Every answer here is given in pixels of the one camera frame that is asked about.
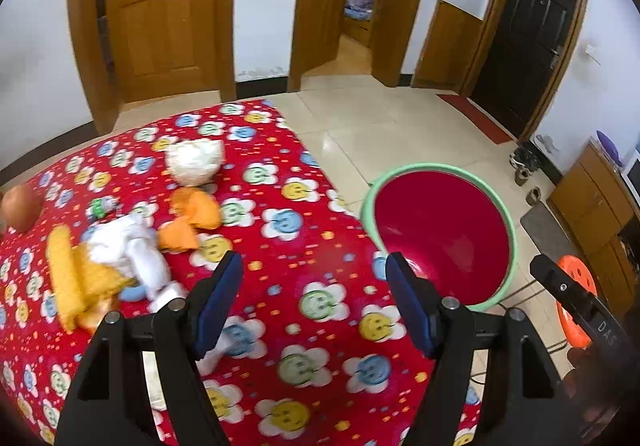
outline metal screw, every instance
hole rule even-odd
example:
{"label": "metal screw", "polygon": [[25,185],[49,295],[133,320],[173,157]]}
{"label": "metal screw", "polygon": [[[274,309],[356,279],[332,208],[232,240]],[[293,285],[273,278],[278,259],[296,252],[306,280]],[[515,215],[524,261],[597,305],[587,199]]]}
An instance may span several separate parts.
{"label": "metal screw", "polygon": [[118,311],[107,312],[107,315],[104,317],[104,320],[110,325],[113,325],[119,319],[120,313]]}
{"label": "metal screw", "polygon": [[184,300],[184,298],[175,298],[171,300],[168,305],[170,311],[178,312],[184,309],[185,305],[187,305],[187,302]]}
{"label": "metal screw", "polygon": [[526,314],[524,314],[524,310],[518,309],[517,307],[512,307],[511,309],[509,309],[509,317],[512,320],[524,321]]}
{"label": "metal screw", "polygon": [[460,307],[460,301],[453,296],[446,296],[442,299],[442,306],[449,310],[455,310]]}

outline gray mat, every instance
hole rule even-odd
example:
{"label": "gray mat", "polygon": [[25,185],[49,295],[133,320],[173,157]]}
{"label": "gray mat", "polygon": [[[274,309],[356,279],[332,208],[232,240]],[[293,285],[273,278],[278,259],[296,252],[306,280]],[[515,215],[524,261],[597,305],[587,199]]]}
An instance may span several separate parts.
{"label": "gray mat", "polygon": [[538,202],[520,219],[522,227],[536,244],[542,254],[546,254],[554,262],[565,254],[580,256],[578,250],[564,233],[544,203]]}

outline tiled floor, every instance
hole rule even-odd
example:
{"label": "tiled floor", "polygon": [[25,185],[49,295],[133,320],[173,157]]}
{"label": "tiled floor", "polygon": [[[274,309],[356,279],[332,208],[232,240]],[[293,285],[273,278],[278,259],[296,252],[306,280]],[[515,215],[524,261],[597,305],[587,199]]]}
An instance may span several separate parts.
{"label": "tiled floor", "polygon": [[[302,89],[269,99],[285,115],[287,124],[298,133],[352,211],[360,212],[369,183],[390,169],[428,161],[463,167],[497,191],[517,226],[518,270],[510,292],[532,279],[529,262],[538,249],[521,227],[520,217],[529,209],[525,196],[531,187],[539,186],[546,198],[553,185],[542,172],[536,172],[525,188],[515,184],[508,161],[515,143],[494,145],[471,121],[437,97],[438,90],[385,88],[373,77],[362,75],[307,77]],[[219,101],[217,92],[203,92],[144,104],[124,111],[115,132]],[[12,183],[26,180],[61,157],[44,162]],[[533,292],[528,288],[507,305]],[[555,301],[548,293],[520,306],[546,345],[563,339]],[[502,312],[499,307],[494,310]],[[566,351],[554,354],[553,359],[564,375],[569,369]],[[477,352],[473,373],[484,372],[485,361],[486,353]]]}
{"label": "tiled floor", "polygon": [[371,53],[355,39],[343,34],[340,37],[338,56],[333,61],[312,68],[304,74],[310,76],[356,76],[371,73]]}

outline door frame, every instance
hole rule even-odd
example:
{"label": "door frame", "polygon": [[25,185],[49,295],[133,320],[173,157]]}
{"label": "door frame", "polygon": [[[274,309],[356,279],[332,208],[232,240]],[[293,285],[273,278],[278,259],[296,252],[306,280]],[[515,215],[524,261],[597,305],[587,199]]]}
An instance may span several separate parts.
{"label": "door frame", "polygon": [[[385,86],[398,86],[402,62],[409,46],[419,6],[420,0],[385,0],[384,12],[382,17],[378,17],[376,31],[372,34],[374,37],[370,44],[371,75]],[[296,0],[288,92],[300,91],[304,59],[302,51],[296,50],[296,46],[304,43],[309,7],[310,0]]]}
{"label": "door frame", "polygon": [[[498,29],[506,2],[507,0],[489,0],[486,13],[484,14],[484,21],[482,22],[478,46],[474,51],[471,64],[469,65],[462,81],[460,95],[470,97],[476,87],[482,68],[484,67],[489,55],[489,50],[494,42],[495,33]],[[582,28],[582,22],[587,9],[587,2],[588,0],[576,0],[574,15],[572,16],[567,38],[560,53],[558,63],[552,71],[549,81],[540,95],[540,98],[536,103],[536,107],[527,121],[524,130],[520,134],[514,134],[518,137],[519,142],[525,142],[530,139],[558,90],[558,86],[560,85],[560,82],[564,77],[564,73],[569,66],[569,61],[571,60],[571,56],[574,53],[574,49],[578,42],[578,37],[580,36],[580,29]]]}
{"label": "door frame", "polygon": [[[96,17],[95,0],[66,0],[71,42],[95,127],[101,135],[109,133],[118,118],[123,101],[120,91],[110,83]],[[233,50],[234,0],[214,0],[216,74],[222,102],[236,99]]]}

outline green rim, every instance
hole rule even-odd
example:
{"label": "green rim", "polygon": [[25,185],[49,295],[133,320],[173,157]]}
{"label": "green rim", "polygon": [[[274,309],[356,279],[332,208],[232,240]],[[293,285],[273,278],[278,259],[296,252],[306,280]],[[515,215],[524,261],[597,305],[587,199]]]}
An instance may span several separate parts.
{"label": "green rim", "polygon": [[484,191],[484,193],[491,199],[492,203],[494,203],[494,206],[500,212],[502,221],[507,228],[507,235],[509,238],[509,270],[505,275],[504,280],[502,280],[502,284],[500,285],[500,287],[498,287],[498,290],[491,296],[491,298],[475,305],[468,305],[468,308],[471,310],[486,311],[487,309],[500,302],[502,298],[504,298],[507,290],[509,289],[509,286],[511,285],[511,280],[513,280],[513,276],[515,275],[518,262],[518,244],[516,239],[516,230],[507,207],[504,205],[498,194],[494,190],[492,190],[492,188],[482,179],[476,177],[474,174],[471,174],[466,170],[456,168],[455,166],[438,163],[409,164],[408,166],[403,166],[401,168],[392,170],[386,175],[380,177],[369,189],[369,193],[367,193],[367,197],[364,199],[364,202],[362,203],[362,209],[360,211],[360,222],[362,223],[362,226],[364,227],[365,231],[369,233],[370,238],[376,244],[378,249],[380,249],[380,251],[382,251],[383,253],[388,254],[388,251],[386,250],[386,247],[382,242],[382,238],[380,238],[378,227],[376,226],[376,219],[373,213],[374,201],[378,196],[378,192],[382,189],[382,186],[389,182],[389,180],[415,171],[441,171],[450,173],[452,175],[457,175],[458,177],[471,182],[473,185]]}

